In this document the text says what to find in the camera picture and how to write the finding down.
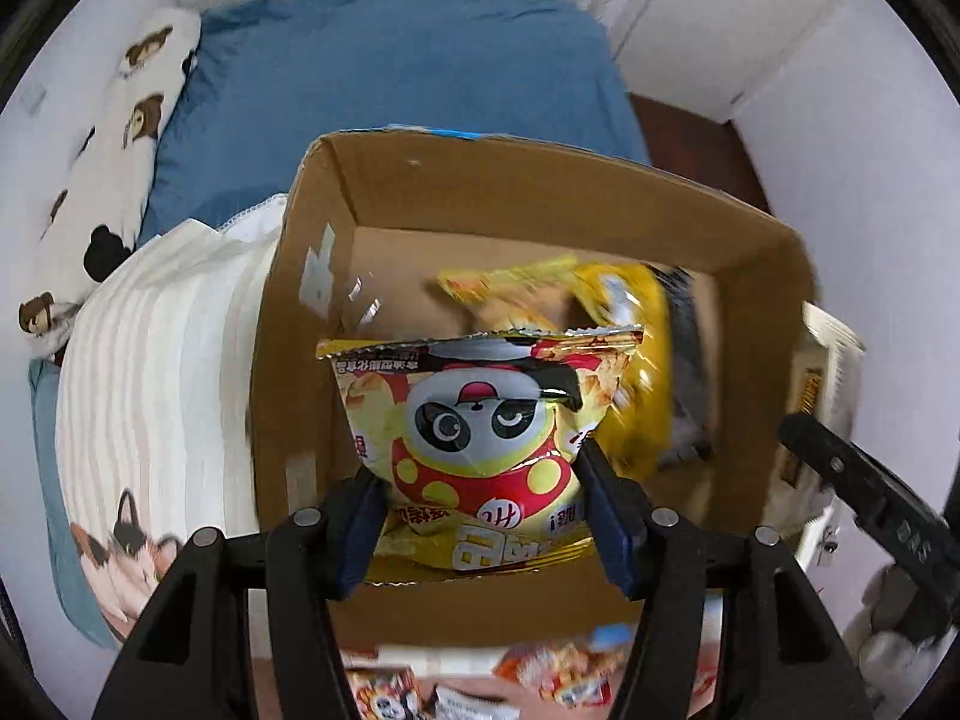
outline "wooden floor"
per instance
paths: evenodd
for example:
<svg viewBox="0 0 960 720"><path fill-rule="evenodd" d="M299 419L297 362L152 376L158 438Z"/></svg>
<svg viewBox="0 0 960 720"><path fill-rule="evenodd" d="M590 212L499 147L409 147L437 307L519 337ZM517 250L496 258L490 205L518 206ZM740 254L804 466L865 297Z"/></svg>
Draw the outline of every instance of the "wooden floor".
<svg viewBox="0 0 960 720"><path fill-rule="evenodd" d="M654 167L726 191L770 213L760 180L736 129L630 95Z"/></svg>

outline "panda face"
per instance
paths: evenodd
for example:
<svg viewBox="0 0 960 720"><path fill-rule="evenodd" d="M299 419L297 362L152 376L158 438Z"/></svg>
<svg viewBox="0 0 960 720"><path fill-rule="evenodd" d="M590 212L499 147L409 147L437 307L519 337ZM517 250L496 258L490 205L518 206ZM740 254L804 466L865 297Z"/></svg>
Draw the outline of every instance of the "panda face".
<svg viewBox="0 0 960 720"><path fill-rule="evenodd" d="M370 702L373 714L376 714L379 720L403 720L406 712L403 710L403 704L388 693L381 693Z"/></svg>
<svg viewBox="0 0 960 720"><path fill-rule="evenodd" d="M554 428L554 408L526 373L450 368L411 389L405 440L425 466L457 476L496 476L544 443Z"/></svg>

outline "chip bag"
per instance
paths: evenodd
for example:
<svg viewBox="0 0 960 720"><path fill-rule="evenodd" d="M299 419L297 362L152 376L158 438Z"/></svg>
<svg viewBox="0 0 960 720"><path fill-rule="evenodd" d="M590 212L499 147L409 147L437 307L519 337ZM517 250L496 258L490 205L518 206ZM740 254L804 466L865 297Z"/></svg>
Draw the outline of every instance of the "chip bag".
<svg viewBox="0 0 960 720"><path fill-rule="evenodd" d="M597 443L618 471L642 478L670 448L673 382L670 320L664 290L645 265L589 263L572 286L599 325L642 323L643 343L632 356Z"/></svg>
<svg viewBox="0 0 960 720"><path fill-rule="evenodd" d="M344 673L363 720L424 720L409 668L349 668Z"/></svg>
<svg viewBox="0 0 960 720"><path fill-rule="evenodd" d="M441 271L437 283L473 312L474 330L559 333L563 328L545 311L560 302L558 293L561 298L569 294L576 264L575 257L565 256L499 271Z"/></svg>
<svg viewBox="0 0 960 720"><path fill-rule="evenodd" d="M520 710L505 701L469 696L447 685L437 685L433 715L437 720L518 720Z"/></svg>
<svg viewBox="0 0 960 720"><path fill-rule="evenodd" d="M642 336L632 328L321 343L357 456L391 486L378 555L474 571L589 538L570 463Z"/></svg>
<svg viewBox="0 0 960 720"><path fill-rule="evenodd" d="M603 648L583 641L515 647L493 674L569 709L603 707L613 700L610 678L626 661L631 640L632 634L626 642Z"/></svg>
<svg viewBox="0 0 960 720"><path fill-rule="evenodd" d="M644 328L595 434L617 471L640 480L704 453L709 396L688 274L589 263L578 266L571 290L597 324Z"/></svg>

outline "yellow bag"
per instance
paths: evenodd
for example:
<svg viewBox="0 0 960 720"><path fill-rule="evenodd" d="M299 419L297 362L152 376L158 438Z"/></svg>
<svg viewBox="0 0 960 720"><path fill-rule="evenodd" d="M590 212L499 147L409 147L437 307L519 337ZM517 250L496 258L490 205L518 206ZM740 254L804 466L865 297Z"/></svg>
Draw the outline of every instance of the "yellow bag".
<svg viewBox="0 0 960 720"><path fill-rule="evenodd" d="M570 463L642 335L321 343L357 456L391 485L376 554L475 571L589 547Z"/></svg>
<svg viewBox="0 0 960 720"><path fill-rule="evenodd" d="M587 263L574 271L573 295L598 325L642 324L643 341L631 357L597 442L622 476L640 480L670 449L673 419L670 309L647 266Z"/></svg>
<svg viewBox="0 0 960 720"><path fill-rule="evenodd" d="M499 271L441 271L437 283L461 305L469 307L478 331L536 330L559 333L563 328L544 315L544 307L569 293L577 264L573 256Z"/></svg>

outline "black clamp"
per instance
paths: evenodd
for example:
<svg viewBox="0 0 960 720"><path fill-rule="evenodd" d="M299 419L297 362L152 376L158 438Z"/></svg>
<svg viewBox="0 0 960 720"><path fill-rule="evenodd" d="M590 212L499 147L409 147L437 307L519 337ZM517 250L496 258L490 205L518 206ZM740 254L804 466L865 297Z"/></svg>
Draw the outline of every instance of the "black clamp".
<svg viewBox="0 0 960 720"><path fill-rule="evenodd" d="M593 440L573 471L608 579L627 598L644 599L611 720L685 720L708 589L723 592L725 612L707 716L870 717L839 635L776 532L711 535L655 509ZM363 581L386 512L383 483L360 469L322 507L301 509L270 533L194 533L118 656L95 720L256 718L250 587L267 590L285 720L358 720L326 604Z"/></svg>
<svg viewBox="0 0 960 720"><path fill-rule="evenodd" d="M789 415L779 438L853 510L856 525L917 586L896 630L915 644L960 623L960 542L949 524L896 475L809 415Z"/></svg>

